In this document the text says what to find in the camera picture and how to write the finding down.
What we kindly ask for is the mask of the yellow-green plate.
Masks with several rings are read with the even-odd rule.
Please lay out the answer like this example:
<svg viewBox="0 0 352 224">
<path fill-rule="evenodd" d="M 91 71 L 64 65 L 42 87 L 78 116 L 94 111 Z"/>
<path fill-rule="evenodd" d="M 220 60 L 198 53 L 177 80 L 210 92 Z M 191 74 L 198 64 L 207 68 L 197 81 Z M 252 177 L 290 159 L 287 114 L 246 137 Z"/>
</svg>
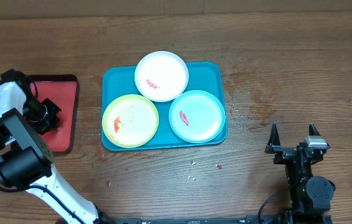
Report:
<svg viewBox="0 0 352 224">
<path fill-rule="evenodd" d="M 141 95 L 123 95 L 113 100 L 102 117 L 107 139 L 121 148 L 136 148 L 147 143 L 159 126 L 156 106 Z"/>
</svg>

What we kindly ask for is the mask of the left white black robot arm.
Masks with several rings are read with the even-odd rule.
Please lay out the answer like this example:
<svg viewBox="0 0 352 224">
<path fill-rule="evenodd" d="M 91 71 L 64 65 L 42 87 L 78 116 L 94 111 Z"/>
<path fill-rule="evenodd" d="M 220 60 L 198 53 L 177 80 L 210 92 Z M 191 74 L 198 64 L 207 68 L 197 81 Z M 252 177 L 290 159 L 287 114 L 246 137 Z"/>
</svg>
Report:
<svg viewBox="0 0 352 224">
<path fill-rule="evenodd" d="M 26 191 L 64 223 L 113 223 L 59 173 L 43 136 L 72 147 L 78 80 L 74 75 L 26 75 L 10 69 L 0 79 L 0 191 Z"/>
</svg>

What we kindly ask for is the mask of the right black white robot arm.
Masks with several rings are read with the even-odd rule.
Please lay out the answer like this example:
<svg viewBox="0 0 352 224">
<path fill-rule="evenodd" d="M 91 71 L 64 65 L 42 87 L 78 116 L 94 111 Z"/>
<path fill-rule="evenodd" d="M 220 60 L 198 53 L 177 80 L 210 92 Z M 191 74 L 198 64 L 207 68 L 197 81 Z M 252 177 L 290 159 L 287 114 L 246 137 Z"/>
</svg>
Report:
<svg viewBox="0 0 352 224">
<path fill-rule="evenodd" d="M 331 208 L 331 200 L 336 190 L 335 184 L 321 176 L 314 176 L 312 165 L 323 160 L 330 148 L 314 124 L 309 125 L 309 134 L 295 147 L 282 147 L 277 125 L 273 124 L 265 153 L 273 154 L 274 164 L 284 165 L 288 187 L 273 194 L 259 208 L 259 223 L 331 223 L 325 213 Z M 262 210 L 274 198 L 290 194 L 291 207 L 273 218 L 262 218 Z"/>
</svg>

